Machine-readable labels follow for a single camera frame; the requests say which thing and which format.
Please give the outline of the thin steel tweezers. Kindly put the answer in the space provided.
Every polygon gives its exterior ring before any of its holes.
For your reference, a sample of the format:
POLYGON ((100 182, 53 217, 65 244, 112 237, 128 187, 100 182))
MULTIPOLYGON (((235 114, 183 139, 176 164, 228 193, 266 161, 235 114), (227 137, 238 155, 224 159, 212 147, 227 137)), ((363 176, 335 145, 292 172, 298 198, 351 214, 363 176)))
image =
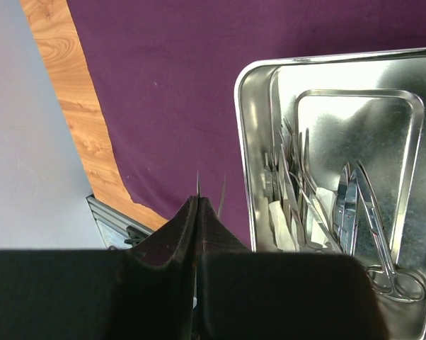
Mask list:
MULTIPOLYGON (((218 207, 217 207, 217 210, 216 210, 216 214, 217 214, 217 217, 219 219, 221 219, 223 209, 224 209, 225 194, 226 194, 226 176, 224 176, 223 184, 222 184, 222 187, 221 187, 221 195, 220 195, 220 199, 219 199, 219 204, 218 204, 218 207)), ((200 172, 199 171, 197 171, 197 175, 196 175, 196 196, 198 198, 202 197, 201 183, 200 183, 200 172)))

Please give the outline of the purple surgical wrap cloth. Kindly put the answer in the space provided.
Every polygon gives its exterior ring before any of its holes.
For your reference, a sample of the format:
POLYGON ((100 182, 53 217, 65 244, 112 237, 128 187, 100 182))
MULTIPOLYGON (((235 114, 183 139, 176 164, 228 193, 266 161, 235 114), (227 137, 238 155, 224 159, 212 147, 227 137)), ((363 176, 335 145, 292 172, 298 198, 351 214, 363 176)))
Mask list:
POLYGON ((222 222, 250 228, 234 108, 258 60, 426 47, 426 1, 70 1, 135 203, 172 218, 200 180, 222 222))

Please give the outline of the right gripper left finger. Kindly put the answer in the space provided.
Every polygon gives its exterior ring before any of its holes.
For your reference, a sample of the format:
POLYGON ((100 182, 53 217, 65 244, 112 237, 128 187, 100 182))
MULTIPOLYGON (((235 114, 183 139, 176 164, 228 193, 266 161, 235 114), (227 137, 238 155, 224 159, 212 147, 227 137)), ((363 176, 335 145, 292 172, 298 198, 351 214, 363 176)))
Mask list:
POLYGON ((127 250, 0 250, 0 339, 189 339, 190 197, 127 250))

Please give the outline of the steel instrument tray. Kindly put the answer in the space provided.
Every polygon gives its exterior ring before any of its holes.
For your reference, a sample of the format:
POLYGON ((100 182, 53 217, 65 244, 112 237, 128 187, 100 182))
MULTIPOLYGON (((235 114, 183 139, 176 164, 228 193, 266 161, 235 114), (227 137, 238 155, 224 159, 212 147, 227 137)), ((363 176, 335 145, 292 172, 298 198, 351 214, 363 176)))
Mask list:
POLYGON ((351 256, 426 339, 426 47, 253 62, 234 101, 251 249, 351 256))

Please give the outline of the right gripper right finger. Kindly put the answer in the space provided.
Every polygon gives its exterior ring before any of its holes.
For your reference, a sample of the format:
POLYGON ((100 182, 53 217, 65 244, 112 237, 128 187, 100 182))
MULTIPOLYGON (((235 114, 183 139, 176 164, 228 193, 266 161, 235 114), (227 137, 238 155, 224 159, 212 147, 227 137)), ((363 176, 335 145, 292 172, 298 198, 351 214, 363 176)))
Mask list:
POLYGON ((363 268, 337 254, 252 252, 201 198, 196 226, 201 339, 387 339, 363 268))

